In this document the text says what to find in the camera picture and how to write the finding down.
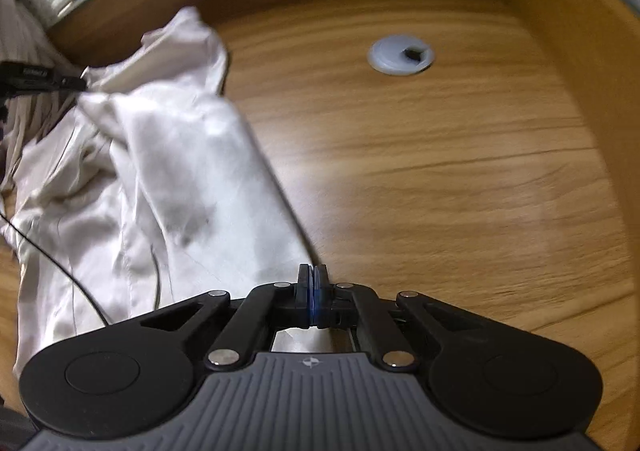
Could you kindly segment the beige satin shirt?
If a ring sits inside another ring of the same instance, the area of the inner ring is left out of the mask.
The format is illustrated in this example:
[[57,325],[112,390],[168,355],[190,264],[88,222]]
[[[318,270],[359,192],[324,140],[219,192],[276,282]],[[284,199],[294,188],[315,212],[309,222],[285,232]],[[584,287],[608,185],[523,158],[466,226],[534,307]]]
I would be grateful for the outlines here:
[[211,291],[292,281],[310,253],[250,126],[228,55],[193,8],[88,71],[15,173],[2,230],[21,265],[21,373],[38,351]]

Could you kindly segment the beige garment pile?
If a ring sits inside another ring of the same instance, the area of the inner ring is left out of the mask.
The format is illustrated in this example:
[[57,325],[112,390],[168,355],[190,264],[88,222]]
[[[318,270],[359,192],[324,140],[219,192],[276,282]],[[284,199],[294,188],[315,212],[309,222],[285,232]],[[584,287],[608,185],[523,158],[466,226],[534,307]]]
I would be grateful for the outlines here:
[[[1,59],[55,68],[77,75],[78,67],[69,63],[50,43],[34,15],[20,0],[1,0]],[[74,103],[69,92],[24,96],[8,102],[9,116],[1,140],[1,189],[14,186],[13,176],[20,165],[23,148],[40,140],[62,119]]]

